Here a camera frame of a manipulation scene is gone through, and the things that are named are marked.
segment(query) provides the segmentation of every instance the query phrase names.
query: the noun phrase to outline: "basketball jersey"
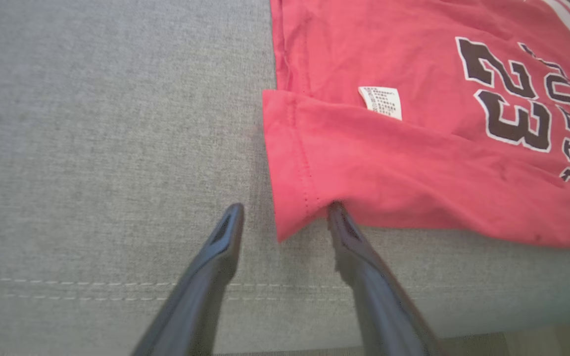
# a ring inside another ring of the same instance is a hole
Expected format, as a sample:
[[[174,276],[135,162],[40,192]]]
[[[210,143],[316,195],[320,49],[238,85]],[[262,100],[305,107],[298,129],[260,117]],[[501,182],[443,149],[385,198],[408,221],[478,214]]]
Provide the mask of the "basketball jersey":
[[[272,0],[279,241],[357,223],[570,247],[567,0]]]

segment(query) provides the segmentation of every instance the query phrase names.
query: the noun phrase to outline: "red jersey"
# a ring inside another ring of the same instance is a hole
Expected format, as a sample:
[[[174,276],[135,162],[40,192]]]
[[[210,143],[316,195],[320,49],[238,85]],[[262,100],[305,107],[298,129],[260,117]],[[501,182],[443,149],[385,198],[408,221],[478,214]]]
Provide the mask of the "red jersey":
[[[567,0],[272,0],[278,239],[358,223],[570,247]]]

